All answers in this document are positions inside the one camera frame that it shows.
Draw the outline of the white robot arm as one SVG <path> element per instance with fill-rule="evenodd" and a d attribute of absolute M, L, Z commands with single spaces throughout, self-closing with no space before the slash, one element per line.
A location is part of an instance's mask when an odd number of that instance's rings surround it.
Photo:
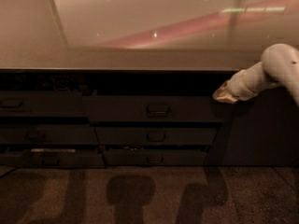
<path fill-rule="evenodd" d="M 286 44 L 268 47 L 261 60 L 225 81 L 214 93 L 220 103 L 235 104 L 256 97 L 260 92 L 284 87 L 299 105 L 299 51 Z"/>

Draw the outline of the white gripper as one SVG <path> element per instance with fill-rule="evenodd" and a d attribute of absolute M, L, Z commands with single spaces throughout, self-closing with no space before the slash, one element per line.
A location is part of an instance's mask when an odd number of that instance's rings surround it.
<path fill-rule="evenodd" d="M 280 84 L 264 71 L 263 63 L 259 62 L 234 74 L 214 91 L 212 98 L 216 102 L 233 105 L 237 101 L 250 100 L 262 91 L 279 86 Z"/>

